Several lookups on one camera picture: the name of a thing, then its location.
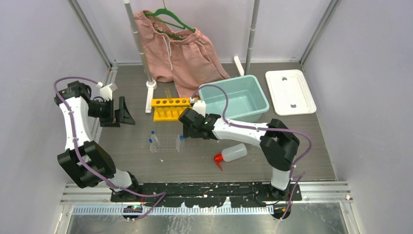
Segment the blue capped tube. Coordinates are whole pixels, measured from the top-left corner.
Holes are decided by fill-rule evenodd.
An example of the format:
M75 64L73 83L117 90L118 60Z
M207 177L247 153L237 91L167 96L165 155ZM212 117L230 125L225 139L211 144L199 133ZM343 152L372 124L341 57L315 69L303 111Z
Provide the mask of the blue capped tube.
M183 136L179 136L179 152L182 152L185 149L185 138Z
M151 131L151 139L155 146L160 146L160 141L155 133L155 131Z
M150 152L156 153L156 152L157 152L157 149L156 149L156 146L155 146L155 144L153 143L152 139L149 139L149 143L150 143Z

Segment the clear test tube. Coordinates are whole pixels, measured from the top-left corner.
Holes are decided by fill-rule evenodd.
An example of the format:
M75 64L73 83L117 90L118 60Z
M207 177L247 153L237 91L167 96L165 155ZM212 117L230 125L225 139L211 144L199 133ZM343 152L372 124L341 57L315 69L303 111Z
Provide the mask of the clear test tube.
M169 88L166 88L166 89L165 89L165 94L166 94L166 96L167 96L168 103L173 103L172 96L171 96L171 92L170 92Z

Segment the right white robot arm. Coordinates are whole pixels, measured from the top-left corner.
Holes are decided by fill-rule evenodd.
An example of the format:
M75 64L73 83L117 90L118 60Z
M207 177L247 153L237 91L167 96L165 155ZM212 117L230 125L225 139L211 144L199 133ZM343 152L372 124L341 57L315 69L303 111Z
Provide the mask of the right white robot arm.
M291 168L300 140L279 119L248 123L225 119L219 114L202 115L186 108L178 117L184 137L234 140L259 147L272 168L269 190L276 200L289 194Z

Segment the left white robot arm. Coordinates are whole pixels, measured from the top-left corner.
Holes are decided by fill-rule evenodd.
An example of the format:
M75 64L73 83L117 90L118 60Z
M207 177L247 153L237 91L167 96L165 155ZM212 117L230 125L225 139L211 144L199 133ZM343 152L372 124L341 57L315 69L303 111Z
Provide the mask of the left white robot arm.
M119 98L119 108L114 108L114 83L104 85L95 81L99 89L92 98L92 89L85 84L85 78L70 77L65 89L57 88L54 101L64 116L66 144L64 152L57 156L62 169L80 188L107 185L112 191L112 201L137 201L142 188L133 174L118 170L111 156L91 136L88 118L98 119L101 127L120 127L121 124L135 125L125 98Z

